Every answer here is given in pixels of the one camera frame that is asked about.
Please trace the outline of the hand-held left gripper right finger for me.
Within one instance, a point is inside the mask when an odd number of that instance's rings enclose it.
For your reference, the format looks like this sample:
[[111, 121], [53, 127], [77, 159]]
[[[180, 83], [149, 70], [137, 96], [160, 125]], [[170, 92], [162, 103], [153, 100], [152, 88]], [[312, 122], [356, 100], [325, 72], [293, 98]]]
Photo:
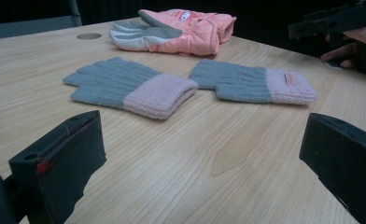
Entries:
[[312, 113], [299, 158], [357, 222], [366, 224], [366, 132]]

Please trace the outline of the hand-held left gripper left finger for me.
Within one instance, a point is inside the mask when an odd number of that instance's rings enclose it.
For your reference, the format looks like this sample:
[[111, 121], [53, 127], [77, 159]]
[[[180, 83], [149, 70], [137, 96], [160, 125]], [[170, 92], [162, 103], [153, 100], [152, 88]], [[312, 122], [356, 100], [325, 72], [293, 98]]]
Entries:
[[100, 112], [67, 119], [8, 161], [17, 220], [64, 224], [106, 162]]

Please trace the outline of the grey knit glove pink cuff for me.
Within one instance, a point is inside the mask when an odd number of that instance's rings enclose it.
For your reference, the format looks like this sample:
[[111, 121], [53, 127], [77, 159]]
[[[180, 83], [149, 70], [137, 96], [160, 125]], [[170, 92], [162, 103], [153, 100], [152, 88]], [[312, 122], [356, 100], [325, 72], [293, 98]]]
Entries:
[[77, 90], [77, 102], [123, 109], [151, 119], [168, 119], [198, 88], [185, 77], [153, 70], [121, 58], [79, 68], [63, 82]]
[[301, 74], [267, 67], [247, 67], [204, 59], [190, 72], [201, 90], [219, 99], [251, 104], [308, 105], [317, 92]]

